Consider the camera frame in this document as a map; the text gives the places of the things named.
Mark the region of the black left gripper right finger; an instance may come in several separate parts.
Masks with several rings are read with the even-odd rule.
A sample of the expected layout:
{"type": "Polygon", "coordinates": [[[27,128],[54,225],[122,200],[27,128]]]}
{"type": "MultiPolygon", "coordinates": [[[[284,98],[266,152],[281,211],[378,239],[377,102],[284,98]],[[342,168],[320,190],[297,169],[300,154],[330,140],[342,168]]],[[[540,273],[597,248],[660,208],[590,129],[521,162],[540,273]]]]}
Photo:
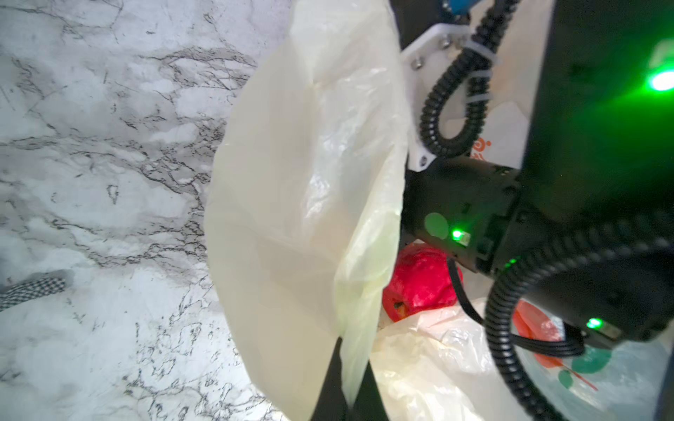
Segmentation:
{"type": "Polygon", "coordinates": [[[356,401],[351,408],[351,419],[359,421],[388,421],[372,367],[368,364],[356,401]]]}

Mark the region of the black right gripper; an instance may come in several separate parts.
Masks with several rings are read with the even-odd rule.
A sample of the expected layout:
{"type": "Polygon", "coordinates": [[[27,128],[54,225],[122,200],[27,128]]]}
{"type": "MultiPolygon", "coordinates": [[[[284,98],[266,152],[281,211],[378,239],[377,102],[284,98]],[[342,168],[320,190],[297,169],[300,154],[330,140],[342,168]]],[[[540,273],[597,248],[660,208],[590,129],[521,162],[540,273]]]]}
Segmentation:
{"type": "Polygon", "coordinates": [[[405,172],[401,226],[472,272],[496,274],[521,254],[508,243],[521,200],[521,172],[469,157],[405,172]]]}

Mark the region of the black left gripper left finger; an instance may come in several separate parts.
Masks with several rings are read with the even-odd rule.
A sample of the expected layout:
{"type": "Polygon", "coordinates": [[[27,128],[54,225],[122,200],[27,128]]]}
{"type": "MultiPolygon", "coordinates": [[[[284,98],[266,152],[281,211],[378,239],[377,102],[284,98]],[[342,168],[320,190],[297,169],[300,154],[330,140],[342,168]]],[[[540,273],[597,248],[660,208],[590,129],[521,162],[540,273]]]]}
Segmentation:
{"type": "Polygon", "coordinates": [[[342,338],[338,338],[310,421],[345,421],[349,406],[342,391],[342,338]]]}

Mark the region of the bright red apple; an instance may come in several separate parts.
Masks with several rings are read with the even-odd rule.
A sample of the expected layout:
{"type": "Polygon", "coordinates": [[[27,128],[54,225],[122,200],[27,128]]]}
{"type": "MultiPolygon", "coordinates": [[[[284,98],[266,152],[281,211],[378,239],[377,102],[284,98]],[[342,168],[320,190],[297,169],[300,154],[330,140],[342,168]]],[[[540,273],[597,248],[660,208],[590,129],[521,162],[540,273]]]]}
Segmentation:
{"type": "Polygon", "coordinates": [[[398,254],[383,292],[383,308],[392,322],[458,303],[447,260],[442,250],[425,243],[412,243],[398,254]]]}

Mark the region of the yellowish printed plastic bag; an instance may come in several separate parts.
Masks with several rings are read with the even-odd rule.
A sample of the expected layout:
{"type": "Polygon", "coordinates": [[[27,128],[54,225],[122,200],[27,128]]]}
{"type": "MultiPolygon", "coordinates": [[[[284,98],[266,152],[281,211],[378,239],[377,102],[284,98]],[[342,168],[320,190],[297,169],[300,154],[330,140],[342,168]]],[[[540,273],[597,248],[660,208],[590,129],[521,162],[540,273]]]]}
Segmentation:
{"type": "MultiPolygon", "coordinates": [[[[215,156],[212,282],[249,377],[288,419],[312,417],[338,338],[348,420],[368,364],[389,420],[532,419],[478,322],[491,277],[447,261],[456,305],[396,323],[383,308],[398,254],[425,243],[401,226],[418,130],[391,2],[293,4],[215,156]]],[[[516,2],[470,157],[521,169],[558,1],[516,2]]],[[[516,353],[560,420],[670,420],[673,353],[658,337],[672,325],[580,356],[516,353]]]]}

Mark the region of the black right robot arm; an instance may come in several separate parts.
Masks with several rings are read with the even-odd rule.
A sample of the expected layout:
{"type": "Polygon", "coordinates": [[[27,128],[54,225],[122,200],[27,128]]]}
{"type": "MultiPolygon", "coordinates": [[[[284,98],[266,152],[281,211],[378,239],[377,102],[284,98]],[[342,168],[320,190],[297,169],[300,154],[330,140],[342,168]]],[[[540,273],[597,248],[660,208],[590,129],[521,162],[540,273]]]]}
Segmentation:
{"type": "Polygon", "coordinates": [[[524,412],[560,420],[518,348],[551,357],[654,340],[673,318],[670,1],[558,1],[521,169],[474,160],[517,9],[497,1],[425,96],[432,159],[407,173],[403,229],[493,279],[491,357],[524,412]]]}

